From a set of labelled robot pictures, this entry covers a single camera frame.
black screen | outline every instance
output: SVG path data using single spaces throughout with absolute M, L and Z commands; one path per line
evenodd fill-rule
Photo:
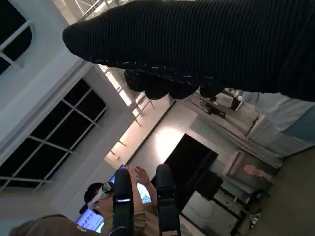
M 217 154 L 185 134 L 165 164 L 171 167 L 176 184 L 177 209 L 182 210 L 195 191 L 197 180 L 209 170 Z

floor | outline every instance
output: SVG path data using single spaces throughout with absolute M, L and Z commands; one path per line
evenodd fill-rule
M 259 224 L 247 236 L 313 236 L 315 147 L 289 158 L 263 203 Z

beige shirt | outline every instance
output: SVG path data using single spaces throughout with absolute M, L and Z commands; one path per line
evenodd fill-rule
M 146 205 L 141 213 L 134 215 L 135 236 L 158 236 L 157 209 L 154 205 Z M 102 236 L 108 236 L 113 226 L 113 218 L 105 219 Z M 183 236 L 192 234 L 181 225 Z M 36 220 L 27 221 L 13 228 L 9 236 L 99 236 L 100 234 L 82 228 L 63 215 L 50 215 Z
M 109 235 L 113 227 L 113 217 L 104 220 L 102 235 Z M 187 228 L 181 224 L 181 234 L 192 236 Z M 135 236 L 159 236 L 158 211 L 155 205 L 144 204 L 142 212 L 134 214 L 134 235 Z

hand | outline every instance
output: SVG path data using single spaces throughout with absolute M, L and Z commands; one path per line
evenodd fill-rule
M 144 186 L 148 186 L 151 183 L 148 173 L 145 171 L 145 169 L 142 169 L 141 167 L 137 166 L 135 169 L 135 172 L 138 177 L 138 182 L 140 184 L 143 184 Z
M 126 169 L 129 171 L 131 183 L 132 184 L 137 184 L 138 183 L 138 179 L 137 179 L 135 168 L 132 167 L 132 166 L 126 166 Z

bright light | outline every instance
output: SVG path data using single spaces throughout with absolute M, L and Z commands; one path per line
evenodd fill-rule
M 123 101 L 126 103 L 127 106 L 130 106 L 130 104 L 132 103 L 132 101 L 129 99 L 129 97 L 127 96 L 127 94 L 125 93 L 124 90 L 121 90 L 121 92 L 119 93 L 120 97 L 122 97 Z
M 105 2 L 102 2 L 102 4 L 99 5 L 99 6 L 95 9 L 94 12 L 99 13 L 100 11 L 103 11 L 105 5 L 106 5 L 106 3 L 105 3 Z
M 165 128 L 157 134 L 156 151 L 161 163 L 164 163 L 183 137 L 183 132 L 174 128 Z
M 108 70 L 108 67 L 106 65 L 98 65 L 98 66 L 104 73 Z
M 140 113 L 138 112 L 138 109 L 136 108 L 136 109 L 134 109 L 133 111 L 132 111 L 132 113 L 133 113 L 133 115 L 135 116 L 135 117 L 137 117 Z
M 113 76 L 112 73 L 110 73 L 109 71 L 105 74 L 106 77 L 108 78 L 108 80 L 112 83 L 112 85 L 114 86 L 114 88 L 117 90 L 118 88 L 120 88 L 117 80 L 115 79 L 115 77 Z

